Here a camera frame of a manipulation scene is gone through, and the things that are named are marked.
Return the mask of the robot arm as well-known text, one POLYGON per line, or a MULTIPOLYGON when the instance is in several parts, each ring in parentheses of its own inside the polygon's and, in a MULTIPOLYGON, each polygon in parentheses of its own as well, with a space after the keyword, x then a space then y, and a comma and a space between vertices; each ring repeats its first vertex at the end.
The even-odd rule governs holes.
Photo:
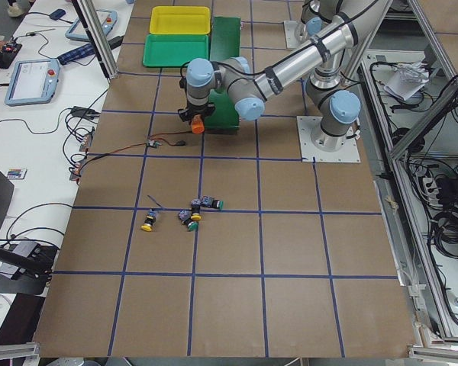
POLYGON ((302 6, 301 23, 305 36, 317 34, 323 27, 332 22, 333 16, 340 10, 342 1, 314 0, 304 1, 302 6))
POLYGON ((340 83, 339 57, 357 48, 381 24, 390 7, 388 1, 306 1, 297 27, 300 45, 272 65, 251 72, 242 56, 223 61, 195 58, 180 69, 180 88, 186 106, 180 119, 193 133, 202 133, 205 119, 215 110, 211 92, 225 92, 243 120, 263 115, 265 103, 305 75, 316 77, 325 88, 340 83))

